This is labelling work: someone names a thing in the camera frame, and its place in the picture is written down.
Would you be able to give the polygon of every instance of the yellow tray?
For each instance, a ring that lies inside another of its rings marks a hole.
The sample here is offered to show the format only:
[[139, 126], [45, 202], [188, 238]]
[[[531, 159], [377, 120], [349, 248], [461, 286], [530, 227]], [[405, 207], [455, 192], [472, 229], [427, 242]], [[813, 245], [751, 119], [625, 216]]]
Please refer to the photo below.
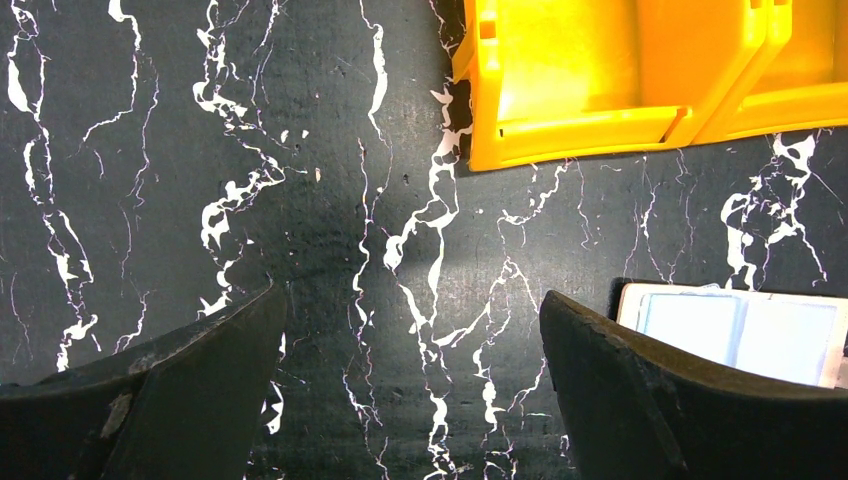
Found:
[[[470, 167], [848, 123], [840, 83], [848, 80], [846, 4], [465, 0], [467, 32], [453, 69], [454, 81], [471, 81]], [[816, 27], [790, 40], [793, 15], [799, 31], [799, 15]], [[827, 15], [832, 25], [822, 33]], [[836, 39], [830, 47], [821, 40], [828, 32]], [[820, 44], [811, 46], [815, 41]], [[787, 56], [794, 61], [790, 72], [807, 68], [804, 54], [813, 48], [821, 57], [816, 61], [832, 59], [829, 83], [822, 72], [803, 81], [790, 74], [786, 83], [786, 72], [775, 65]], [[797, 99], [791, 90], [802, 82], [806, 98]], [[795, 108], [794, 117], [782, 106], [813, 101], [819, 102], [814, 111]]]

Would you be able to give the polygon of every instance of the black marble surface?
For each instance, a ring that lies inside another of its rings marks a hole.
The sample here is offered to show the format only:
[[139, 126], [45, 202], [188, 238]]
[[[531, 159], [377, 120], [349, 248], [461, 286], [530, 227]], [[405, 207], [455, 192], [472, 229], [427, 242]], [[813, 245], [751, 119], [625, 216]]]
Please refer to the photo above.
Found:
[[471, 174], [462, 25], [459, 0], [0, 8], [0, 382], [270, 275], [291, 321], [247, 478], [568, 478], [548, 289], [848, 295], [848, 130]]

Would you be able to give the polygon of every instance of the black table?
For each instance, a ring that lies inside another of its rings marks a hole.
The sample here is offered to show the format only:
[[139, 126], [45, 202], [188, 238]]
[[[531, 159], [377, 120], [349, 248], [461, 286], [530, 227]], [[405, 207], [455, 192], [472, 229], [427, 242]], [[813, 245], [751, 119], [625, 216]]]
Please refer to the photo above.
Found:
[[0, 9], [0, 382], [271, 276], [248, 478], [566, 475], [548, 289], [848, 295], [848, 130], [472, 174], [462, 2], [34, 3]]

